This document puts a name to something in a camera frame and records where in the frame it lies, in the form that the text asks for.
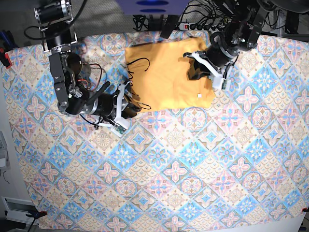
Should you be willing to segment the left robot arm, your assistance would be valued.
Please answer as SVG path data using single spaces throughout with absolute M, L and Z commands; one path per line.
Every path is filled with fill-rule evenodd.
M 210 35 L 146 43 L 125 50 L 129 75 L 124 111 L 209 108 L 216 89 L 230 88 L 229 75 L 241 51 L 256 47 L 267 15 L 259 0 L 238 0 L 231 21 Z

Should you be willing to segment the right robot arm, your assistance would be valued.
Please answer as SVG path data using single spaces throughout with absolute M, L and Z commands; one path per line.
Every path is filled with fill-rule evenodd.
M 81 118 L 95 115 L 98 118 L 91 123 L 95 129 L 107 127 L 121 137 L 129 128 L 128 118 L 136 115 L 133 101 L 127 95 L 130 81 L 120 83 L 112 94 L 106 92 L 111 85 L 109 81 L 91 88 L 88 81 L 80 76 L 84 65 L 81 57 L 71 49 L 78 41 L 73 26 L 86 3 L 85 0 L 82 2 L 76 15 L 72 13 L 69 0 L 52 0 L 35 8 L 36 28 L 40 36 L 30 36 L 26 31 L 24 35 L 41 41 L 43 51 L 51 52 L 50 73 L 54 80 L 58 110 L 65 115 Z

